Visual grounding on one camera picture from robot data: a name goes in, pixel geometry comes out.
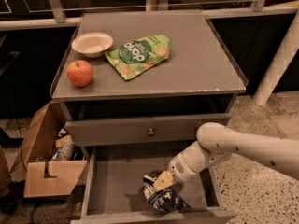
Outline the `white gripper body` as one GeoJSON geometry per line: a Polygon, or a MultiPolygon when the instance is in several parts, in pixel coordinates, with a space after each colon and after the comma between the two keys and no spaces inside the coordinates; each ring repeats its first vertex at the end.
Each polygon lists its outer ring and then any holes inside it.
{"type": "Polygon", "coordinates": [[[168,169],[177,182],[186,182],[206,168],[230,158],[231,154],[228,152],[213,153],[195,141],[170,161],[168,169]]]}

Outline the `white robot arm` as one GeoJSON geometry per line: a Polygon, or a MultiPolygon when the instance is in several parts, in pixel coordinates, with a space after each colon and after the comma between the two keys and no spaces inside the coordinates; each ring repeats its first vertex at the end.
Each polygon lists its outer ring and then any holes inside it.
{"type": "Polygon", "coordinates": [[[208,122],[197,130],[196,140],[169,162],[168,169],[159,175],[153,187],[160,191],[193,179],[207,167],[225,161],[232,153],[299,178],[299,141],[240,133],[208,122]]]}

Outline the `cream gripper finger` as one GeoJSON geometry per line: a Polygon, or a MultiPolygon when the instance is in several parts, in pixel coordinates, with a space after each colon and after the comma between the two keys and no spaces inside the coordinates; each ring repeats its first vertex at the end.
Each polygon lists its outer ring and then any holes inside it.
{"type": "Polygon", "coordinates": [[[167,189],[176,183],[173,171],[163,171],[153,183],[157,191],[167,189]]]}

